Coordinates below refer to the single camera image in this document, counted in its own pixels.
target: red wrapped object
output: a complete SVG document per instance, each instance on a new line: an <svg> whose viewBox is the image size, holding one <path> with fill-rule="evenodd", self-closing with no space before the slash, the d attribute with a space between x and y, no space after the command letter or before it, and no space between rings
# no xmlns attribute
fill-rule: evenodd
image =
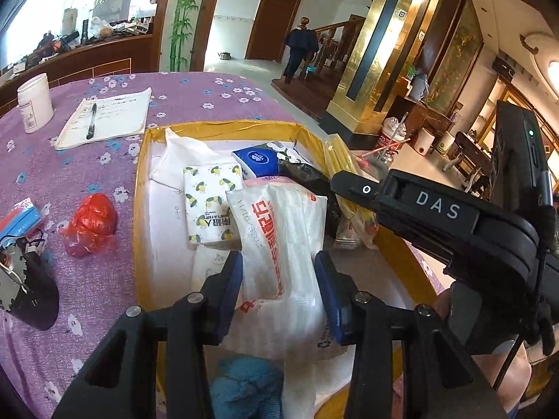
<svg viewBox="0 0 559 419"><path fill-rule="evenodd" d="M104 194L83 200L68 228L61 229L68 255L83 257L109 250L114 245L116 211Z"/></svg>

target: gold pillar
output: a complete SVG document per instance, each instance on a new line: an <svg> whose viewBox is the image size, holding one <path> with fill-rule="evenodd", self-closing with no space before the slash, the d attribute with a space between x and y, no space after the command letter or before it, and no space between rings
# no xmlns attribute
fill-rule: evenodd
<svg viewBox="0 0 559 419"><path fill-rule="evenodd" d="M320 124L326 132L339 132L335 128L341 127L339 123L351 132L349 135L365 135L367 139L380 132L396 96L396 80L407 75L438 2L372 1L326 119ZM338 123L329 124L332 117ZM342 138L348 143L347 136Z"/></svg>

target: floral tablecloth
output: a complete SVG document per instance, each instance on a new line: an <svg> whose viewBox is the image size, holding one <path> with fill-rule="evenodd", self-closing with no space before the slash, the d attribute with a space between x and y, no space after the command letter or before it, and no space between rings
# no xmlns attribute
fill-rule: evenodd
<svg viewBox="0 0 559 419"><path fill-rule="evenodd" d="M0 216L24 198L33 200L44 218L44 264L60 290L58 319L48 331L36 331L2 312L0 363L39 419L52 415L83 361L136 297L131 232L141 136L64 151L52 145L84 97L147 87L152 88L148 128L199 120L294 121L247 79L205 72L120 75L60 86L51 90L53 119L34 134L24 132L17 108L0 119ZM57 230L66 227L81 201L95 192L114 202L118 249L110 257L72 259Z"/></svg>

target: black pen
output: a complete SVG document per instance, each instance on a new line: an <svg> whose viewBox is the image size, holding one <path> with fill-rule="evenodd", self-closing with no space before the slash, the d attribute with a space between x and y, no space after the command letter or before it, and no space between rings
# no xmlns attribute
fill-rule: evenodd
<svg viewBox="0 0 559 419"><path fill-rule="evenodd" d="M91 140L93 138L93 134L95 133L95 114L97 113L97 104L93 105L91 109L91 121L89 122L89 128L87 130L86 140Z"/></svg>

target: open notebook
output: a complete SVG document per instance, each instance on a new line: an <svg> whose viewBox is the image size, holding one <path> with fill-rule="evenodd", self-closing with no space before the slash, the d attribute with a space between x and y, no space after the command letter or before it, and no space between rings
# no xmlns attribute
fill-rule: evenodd
<svg viewBox="0 0 559 419"><path fill-rule="evenodd" d="M82 100L62 129L54 148L75 148L111 138L143 134L151 95L152 89L148 88L141 93ZM95 131L93 138L87 140L94 104L97 104L97 113L93 120Z"/></svg>

